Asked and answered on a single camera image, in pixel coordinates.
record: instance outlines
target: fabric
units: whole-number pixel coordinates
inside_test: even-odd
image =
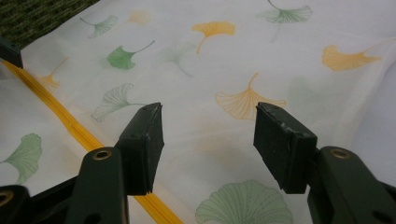
[[[306,195],[281,191],[252,145],[255,105],[284,107],[318,136],[318,147],[351,148],[396,59],[394,7],[101,1],[22,56],[25,69],[106,146],[140,106],[163,104],[165,147],[154,192],[185,223],[310,223]],[[84,153],[64,151],[80,159]],[[42,190],[34,180],[40,172],[46,170],[26,181],[32,191]],[[153,222],[134,200],[131,217]]]

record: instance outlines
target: yellow ginkgo leaf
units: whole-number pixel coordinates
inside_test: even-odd
[[[257,75],[258,73],[254,74],[253,78],[248,83],[247,90],[245,91],[237,94],[228,94],[224,92],[216,94],[216,101],[218,104],[235,119],[255,119],[256,105],[258,102],[265,102],[281,107],[286,105],[286,101],[269,100],[260,96],[251,88],[251,83]]]
[[[381,57],[367,57],[364,55],[365,51],[355,54],[345,54],[339,52],[335,45],[331,45],[323,50],[322,62],[333,71],[343,71],[358,68],[381,59]]]
[[[193,31],[204,33],[205,37],[201,40],[197,53],[200,52],[204,41],[212,35],[233,35],[235,34],[235,26],[227,21],[212,21],[209,23],[200,23],[192,26]]]
[[[59,86],[59,82],[53,79],[53,74],[46,77],[38,77],[37,81],[48,91],[54,91]]]
[[[135,10],[131,12],[128,22],[136,22],[139,25],[144,25],[151,21],[151,14],[145,10]]]
[[[56,70],[58,70],[58,68],[61,67],[61,65],[64,64],[64,62],[67,59],[68,57],[66,57],[58,66],[56,66],[56,68],[49,75],[37,78],[37,81],[48,91],[54,91],[56,88],[59,87],[59,82],[55,81],[53,75],[55,74]]]

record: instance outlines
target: yellow stripe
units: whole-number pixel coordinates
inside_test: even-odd
[[[62,106],[55,97],[42,87],[27,71],[6,61],[3,61],[3,64],[52,110],[64,124],[64,127],[85,149],[87,149],[87,151],[103,147],[103,144],[79,124],[66,108],[64,108],[64,106]],[[134,198],[146,209],[148,214],[157,223],[182,223],[172,210],[155,194],[134,196]]]

